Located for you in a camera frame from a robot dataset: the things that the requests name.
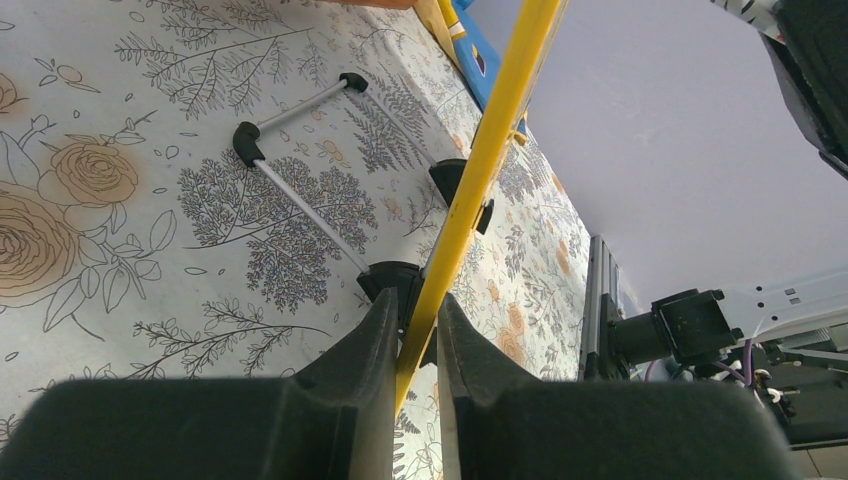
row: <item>floral pattern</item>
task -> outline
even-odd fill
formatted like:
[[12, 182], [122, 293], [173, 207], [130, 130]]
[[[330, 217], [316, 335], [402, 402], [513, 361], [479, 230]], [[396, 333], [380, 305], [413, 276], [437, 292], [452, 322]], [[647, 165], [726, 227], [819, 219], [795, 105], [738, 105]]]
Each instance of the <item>floral pattern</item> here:
[[[107, 3], [30, 1], [0, 22], [0, 449], [56, 382], [288, 376], [362, 318], [358, 269], [238, 161], [239, 121], [363, 74], [367, 95], [263, 132], [262, 149], [368, 263], [423, 265], [447, 213], [427, 154], [467, 157], [481, 117], [412, 10]], [[589, 237], [532, 134], [492, 196], [452, 292], [528, 372], [574, 378]], [[425, 367], [395, 480], [443, 478], [439, 407]]]

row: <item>tablecloth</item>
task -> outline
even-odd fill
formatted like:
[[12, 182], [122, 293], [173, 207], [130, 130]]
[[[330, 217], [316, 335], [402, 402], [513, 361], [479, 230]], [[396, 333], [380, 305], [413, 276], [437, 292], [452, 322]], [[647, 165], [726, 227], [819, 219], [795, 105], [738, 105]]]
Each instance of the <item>tablecloth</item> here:
[[[423, 265], [446, 210], [404, 131], [465, 158], [480, 119], [412, 10], [9, 0], [0, 52], [0, 448], [56, 382], [287, 376], [362, 318], [355, 265], [235, 157], [239, 121], [365, 76], [261, 146], [369, 263]], [[452, 291], [519, 365], [573, 378], [586, 229], [532, 135], [492, 195]], [[395, 479], [441, 478], [437, 392], [422, 369]]]

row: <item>white wall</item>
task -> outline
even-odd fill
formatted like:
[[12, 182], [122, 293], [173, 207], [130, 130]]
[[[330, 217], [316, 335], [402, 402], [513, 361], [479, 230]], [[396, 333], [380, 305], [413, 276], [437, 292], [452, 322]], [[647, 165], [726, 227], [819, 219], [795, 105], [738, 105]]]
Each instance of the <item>white wall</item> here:
[[[519, 4], [471, 8], [501, 51]], [[573, 0], [528, 124], [643, 304], [848, 259], [848, 183], [756, 32], [706, 0]]]

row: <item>purple cable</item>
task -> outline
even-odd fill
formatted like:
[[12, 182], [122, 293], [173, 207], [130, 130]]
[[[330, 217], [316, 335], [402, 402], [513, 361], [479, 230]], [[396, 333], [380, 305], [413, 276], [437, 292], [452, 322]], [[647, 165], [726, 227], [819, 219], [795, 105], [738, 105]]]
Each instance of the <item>purple cable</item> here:
[[651, 363], [648, 364], [648, 368], [645, 370], [645, 380], [644, 381], [646, 381], [646, 382], [648, 381], [648, 378], [651, 376], [651, 370], [654, 369], [654, 366], [657, 364], [657, 362], [659, 362], [659, 360], [653, 360], [653, 361], [651, 361]]
[[753, 347], [753, 342], [751, 339], [745, 340], [745, 350], [742, 354], [742, 370], [745, 371], [745, 386], [750, 387], [752, 383], [754, 383], [754, 364], [752, 361], [753, 352], [751, 351], [751, 347]]
[[713, 362], [713, 365], [729, 373], [731, 376], [733, 376], [733, 378], [739, 380], [740, 382], [745, 383], [745, 377], [743, 377], [742, 374], [740, 374], [736, 370], [728, 367], [727, 365], [721, 362]]

